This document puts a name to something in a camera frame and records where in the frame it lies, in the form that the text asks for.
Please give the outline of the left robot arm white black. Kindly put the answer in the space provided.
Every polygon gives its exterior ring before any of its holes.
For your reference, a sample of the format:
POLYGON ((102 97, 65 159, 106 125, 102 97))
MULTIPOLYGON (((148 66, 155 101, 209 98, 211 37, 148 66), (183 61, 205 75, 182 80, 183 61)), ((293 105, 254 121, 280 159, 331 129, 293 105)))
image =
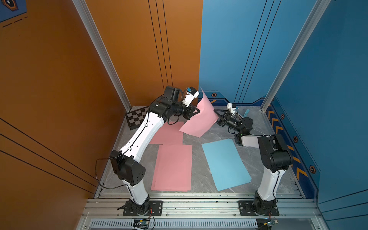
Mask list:
POLYGON ((130 194, 130 199, 122 206, 123 210, 139 216, 150 214, 150 197, 143 183, 146 169, 140 163, 143 153, 153 136, 170 117, 190 120, 199 114, 200 110, 191 104, 198 96, 198 90, 193 87, 182 92, 179 88, 167 86, 164 94, 150 104, 133 137, 120 150, 111 152, 109 159, 113 171, 130 194))

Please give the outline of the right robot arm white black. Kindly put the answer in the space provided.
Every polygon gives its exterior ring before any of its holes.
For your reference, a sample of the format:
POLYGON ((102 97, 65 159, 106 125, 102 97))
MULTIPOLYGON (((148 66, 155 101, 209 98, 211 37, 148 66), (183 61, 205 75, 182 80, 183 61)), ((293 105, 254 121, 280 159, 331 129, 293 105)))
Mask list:
POLYGON ((239 201, 241 216, 278 216, 277 190, 282 176, 293 164, 293 156, 280 134, 252 135, 253 120, 238 118, 236 108, 228 104, 227 109, 214 109, 218 116, 217 124, 235 131, 234 140, 239 146, 260 150, 264 166, 261 185, 255 192, 253 201, 239 201))

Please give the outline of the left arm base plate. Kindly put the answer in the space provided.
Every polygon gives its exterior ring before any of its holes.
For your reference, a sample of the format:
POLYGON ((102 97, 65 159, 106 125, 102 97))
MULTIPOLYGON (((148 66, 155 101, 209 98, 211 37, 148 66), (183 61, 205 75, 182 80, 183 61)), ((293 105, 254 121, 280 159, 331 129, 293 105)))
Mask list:
POLYGON ((163 202, 159 200, 150 200, 139 206, 132 200, 128 200, 123 209, 123 216, 161 216, 163 210, 163 202))

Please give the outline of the light blue paper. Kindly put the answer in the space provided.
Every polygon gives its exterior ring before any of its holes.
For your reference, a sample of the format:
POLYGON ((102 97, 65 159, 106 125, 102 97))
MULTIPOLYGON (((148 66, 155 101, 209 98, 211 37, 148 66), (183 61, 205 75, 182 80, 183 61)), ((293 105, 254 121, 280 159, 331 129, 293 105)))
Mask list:
POLYGON ((218 191, 251 182, 232 139, 205 143, 202 148, 218 191))

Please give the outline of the pink paper small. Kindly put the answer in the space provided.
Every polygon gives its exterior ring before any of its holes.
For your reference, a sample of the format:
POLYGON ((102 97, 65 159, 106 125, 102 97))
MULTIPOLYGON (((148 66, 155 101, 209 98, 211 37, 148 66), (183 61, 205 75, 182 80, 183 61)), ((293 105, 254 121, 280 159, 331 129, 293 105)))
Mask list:
POLYGON ((218 116, 214 112, 214 107, 202 91, 202 99, 197 104, 199 114, 194 115, 190 120, 186 121, 179 131, 191 136, 200 138, 205 134, 217 121, 218 116))

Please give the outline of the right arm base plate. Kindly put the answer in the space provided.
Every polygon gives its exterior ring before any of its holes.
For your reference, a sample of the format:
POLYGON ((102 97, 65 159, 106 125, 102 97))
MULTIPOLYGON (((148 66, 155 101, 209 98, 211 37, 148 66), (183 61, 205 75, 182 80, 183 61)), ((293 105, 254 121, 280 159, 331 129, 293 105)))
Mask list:
POLYGON ((238 201, 241 216, 271 216, 278 217, 279 209, 274 201, 238 201))

